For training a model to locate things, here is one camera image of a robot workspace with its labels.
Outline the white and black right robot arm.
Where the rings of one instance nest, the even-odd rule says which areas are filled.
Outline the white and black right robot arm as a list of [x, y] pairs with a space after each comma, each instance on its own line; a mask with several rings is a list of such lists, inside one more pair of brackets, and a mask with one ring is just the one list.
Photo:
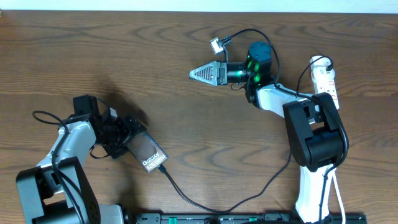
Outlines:
[[214, 60], [189, 77], [213, 86], [242, 83], [249, 103], [284, 118], [290, 153], [300, 166], [295, 211], [304, 223], [325, 223], [330, 179], [346, 158], [348, 138], [330, 94], [298, 93], [277, 83], [271, 75], [273, 49], [254, 42], [245, 62]]

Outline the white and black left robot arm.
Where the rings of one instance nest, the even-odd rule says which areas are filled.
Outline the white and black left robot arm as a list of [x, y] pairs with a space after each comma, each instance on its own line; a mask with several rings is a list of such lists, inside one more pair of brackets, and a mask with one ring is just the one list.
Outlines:
[[135, 223], [120, 204], [100, 204], [83, 170], [95, 146], [116, 159], [145, 127], [131, 116], [124, 118], [110, 106], [100, 112], [98, 99], [73, 99], [74, 113], [57, 118], [58, 138], [35, 167], [16, 177], [26, 223]]

